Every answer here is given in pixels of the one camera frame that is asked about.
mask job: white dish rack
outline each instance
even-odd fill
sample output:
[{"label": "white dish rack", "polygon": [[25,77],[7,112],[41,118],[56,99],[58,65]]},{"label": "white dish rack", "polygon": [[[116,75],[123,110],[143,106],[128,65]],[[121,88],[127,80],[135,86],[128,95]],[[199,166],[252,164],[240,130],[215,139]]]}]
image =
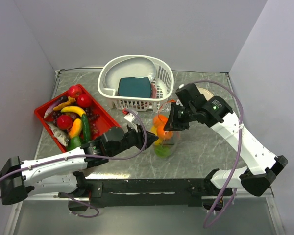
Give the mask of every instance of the white dish rack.
[{"label": "white dish rack", "polygon": [[[108,70],[117,63],[133,57],[144,57],[155,64],[157,74],[156,78],[151,83],[157,89],[155,99],[117,96],[116,89],[105,87],[104,81]],[[168,101],[173,92],[173,86],[174,77],[171,68],[162,60],[144,55],[124,55],[111,60],[103,67],[98,79],[98,91],[106,98],[108,106],[110,108],[116,106],[117,109],[120,110],[124,108],[130,108],[136,111],[152,109],[154,112],[157,112],[160,105]]]}]

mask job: toy fish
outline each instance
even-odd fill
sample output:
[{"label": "toy fish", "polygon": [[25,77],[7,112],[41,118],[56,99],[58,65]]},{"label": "toy fish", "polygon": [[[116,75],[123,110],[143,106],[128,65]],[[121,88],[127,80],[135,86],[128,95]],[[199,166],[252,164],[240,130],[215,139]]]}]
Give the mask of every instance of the toy fish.
[{"label": "toy fish", "polygon": [[68,134],[66,134],[64,131],[60,130],[58,127],[53,125],[51,122],[46,122],[49,126],[50,130],[54,134],[54,137],[62,144],[63,146],[67,147],[69,145],[69,138]]}]

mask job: eggplant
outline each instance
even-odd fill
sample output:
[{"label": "eggplant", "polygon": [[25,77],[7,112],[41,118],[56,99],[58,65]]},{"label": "eggplant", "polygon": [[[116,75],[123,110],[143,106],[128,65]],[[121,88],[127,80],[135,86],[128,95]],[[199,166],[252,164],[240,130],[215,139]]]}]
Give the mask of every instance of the eggplant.
[{"label": "eggplant", "polygon": [[58,106],[59,104],[68,101],[68,98],[66,97],[66,95],[63,95],[61,97],[59,97],[55,102],[53,102],[46,110],[45,115],[44,115],[44,119],[46,119],[53,111],[53,108]]}]

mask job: wall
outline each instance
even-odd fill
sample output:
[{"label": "wall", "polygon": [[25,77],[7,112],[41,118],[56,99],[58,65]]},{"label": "wall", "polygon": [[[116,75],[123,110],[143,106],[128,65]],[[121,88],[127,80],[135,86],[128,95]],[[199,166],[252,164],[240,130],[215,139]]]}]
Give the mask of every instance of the wall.
[{"label": "wall", "polygon": [[145,54],[229,72],[267,0],[14,0],[55,69]]},{"label": "wall", "polygon": [[294,235],[294,0],[269,0],[230,72],[251,132],[289,164],[273,183]]},{"label": "wall", "polygon": [[[46,102],[54,71],[11,0],[0,0],[0,170],[9,157],[31,159],[42,126],[34,108]],[[11,207],[0,201],[0,234]]]}]

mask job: gray marble countertop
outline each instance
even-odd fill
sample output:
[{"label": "gray marble countertop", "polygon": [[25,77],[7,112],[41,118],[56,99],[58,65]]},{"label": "gray marble countertop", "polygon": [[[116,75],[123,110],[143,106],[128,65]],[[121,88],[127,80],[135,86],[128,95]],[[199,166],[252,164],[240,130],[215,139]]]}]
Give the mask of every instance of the gray marble countertop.
[{"label": "gray marble countertop", "polygon": [[[68,70],[61,71],[59,83],[55,95],[66,91],[75,84],[83,85],[89,93],[103,106],[105,110],[119,123],[125,127],[121,110],[110,109],[97,90],[97,81],[100,70]],[[175,89],[180,84],[187,84],[197,80],[213,80],[229,87],[228,78],[225,73],[198,73],[175,71]],[[202,88],[208,89],[214,95],[223,97],[236,111],[231,95],[223,88],[209,83],[200,83]],[[170,106],[163,110],[168,113]],[[153,111],[139,112],[147,130],[152,126]],[[135,151],[135,147],[121,153],[119,156],[129,156]],[[53,142],[46,130],[42,132],[41,144],[38,147],[37,159],[60,154],[61,151]],[[125,161],[113,161],[92,168],[86,172],[87,178],[102,179],[135,179],[135,178],[204,178],[215,168],[231,169],[236,157],[236,151],[213,130],[197,122],[190,124],[190,129],[181,132],[181,140],[173,155],[160,158],[154,154],[152,147],[142,152],[134,159]],[[238,168],[245,166],[240,160]]]}]

